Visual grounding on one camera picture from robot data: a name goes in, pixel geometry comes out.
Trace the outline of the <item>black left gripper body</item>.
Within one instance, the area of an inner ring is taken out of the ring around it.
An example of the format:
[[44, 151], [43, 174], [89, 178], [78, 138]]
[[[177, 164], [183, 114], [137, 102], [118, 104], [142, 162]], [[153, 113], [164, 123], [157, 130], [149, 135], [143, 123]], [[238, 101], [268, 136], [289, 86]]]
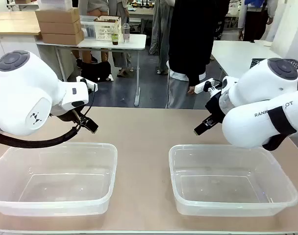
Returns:
[[81, 111], [79, 109], [73, 109], [70, 110], [68, 112], [66, 112], [63, 115], [59, 115], [57, 116], [61, 121], [64, 122], [74, 122], [74, 123], [79, 123], [79, 121], [83, 121], [84, 120], [84, 115], [81, 113]]

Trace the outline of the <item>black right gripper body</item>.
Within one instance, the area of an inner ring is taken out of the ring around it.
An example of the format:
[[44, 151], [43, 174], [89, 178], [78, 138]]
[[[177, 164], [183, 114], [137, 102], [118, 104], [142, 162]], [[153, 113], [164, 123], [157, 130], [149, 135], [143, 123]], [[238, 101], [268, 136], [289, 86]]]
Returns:
[[206, 103], [205, 107], [211, 114], [207, 119], [206, 123], [209, 126], [214, 126], [218, 123], [222, 123], [225, 114], [220, 108], [219, 105], [219, 99], [221, 97], [221, 93], [217, 93], [213, 97], [210, 98], [210, 100]]

